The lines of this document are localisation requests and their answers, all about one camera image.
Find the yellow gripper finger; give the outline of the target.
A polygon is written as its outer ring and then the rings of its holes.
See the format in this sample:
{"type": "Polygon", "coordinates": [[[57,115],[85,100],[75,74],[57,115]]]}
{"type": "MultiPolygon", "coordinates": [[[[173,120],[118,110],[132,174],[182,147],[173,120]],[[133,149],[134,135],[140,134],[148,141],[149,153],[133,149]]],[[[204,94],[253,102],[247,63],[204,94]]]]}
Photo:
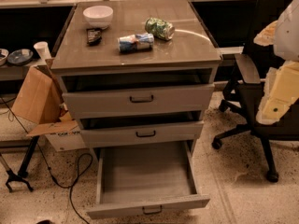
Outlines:
{"type": "Polygon", "coordinates": [[[270,67],[256,120],[264,125],[278,122],[299,99],[299,62],[286,61],[279,69],[270,67]]]}
{"type": "Polygon", "coordinates": [[[273,21],[270,24],[268,24],[265,28],[261,30],[260,33],[258,33],[254,37],[253,42],[259,46],[264,47],[273,45],[277,23],[277,21],[273,21]]]}

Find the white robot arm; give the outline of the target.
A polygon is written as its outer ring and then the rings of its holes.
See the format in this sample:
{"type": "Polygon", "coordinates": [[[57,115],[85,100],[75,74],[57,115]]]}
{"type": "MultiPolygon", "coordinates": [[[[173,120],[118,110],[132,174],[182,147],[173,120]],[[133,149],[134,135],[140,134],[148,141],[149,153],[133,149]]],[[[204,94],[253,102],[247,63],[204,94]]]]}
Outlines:
{"type": "Polygon", "coordinates": [[[284,60],[280,68],[268,70],[256,115],[259,123],[270,125],[278,122],[299,98],[299,0],[292,0],[253,42],[264,47],[272,45],[274,54],[284,60]]]}

